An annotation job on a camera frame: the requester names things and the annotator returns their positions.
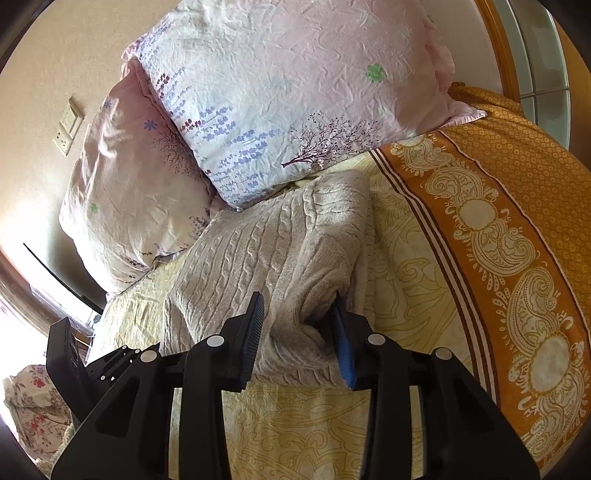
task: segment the cable knit sweater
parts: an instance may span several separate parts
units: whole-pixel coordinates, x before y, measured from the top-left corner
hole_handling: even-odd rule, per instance
[[[246,311],[254,291],[265,323],[253,379],[344,386],[324,316],[337,292],[373,321],[374,225],[369,181],[323,174],[244,212],[220,212],[191,247],[164,303],[161,350],[188,350]]]

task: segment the pillow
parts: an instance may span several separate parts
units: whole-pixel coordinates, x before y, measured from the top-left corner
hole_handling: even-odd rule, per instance
[[[451,54],[415,0],[185,0],[130,54],[238,207],[362,151],[485,116],[447,94]]]
[[[192,245],[213,189],[150,94],[140,63],[124,65],[89,125],[60,211],[88,272],[119,294],[160,255]]]

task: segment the pink pillowcase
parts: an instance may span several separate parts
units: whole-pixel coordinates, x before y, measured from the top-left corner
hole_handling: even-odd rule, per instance
[[[195,242],[214,193],[130,60],[88,127],[60,211],[88,272],[108,293],[122,292],[158,256]]]
[[[363,151],[485,116],[447,94],[452,56],[418,0],[185,0],[130,54],[221,197],[242,208]]]

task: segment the yellow bedsheet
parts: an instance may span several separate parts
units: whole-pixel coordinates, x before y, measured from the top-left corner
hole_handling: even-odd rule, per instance
[[[544,473],[587,416],[591,174],[518,104],[461,85],[451,93],[489,116],[331,170],[354,168],[371,181],[376,330],[405,348],[450,348]],[[181,255],[160,266],[108,305],[94,358],[158,342],[162,301],[182,263]],[[250,384],[226,393],[224,408],[234,478],[358,478],[366,393]],[[418,424],[413,438],[419,475]]]

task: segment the red floral pattern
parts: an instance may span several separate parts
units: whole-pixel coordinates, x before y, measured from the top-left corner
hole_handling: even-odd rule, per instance
[[[44,365],[30,365],[4,379],[5,403],[17,426],[18,440],[33,459],[49,460],[70,424],[70,410]]]

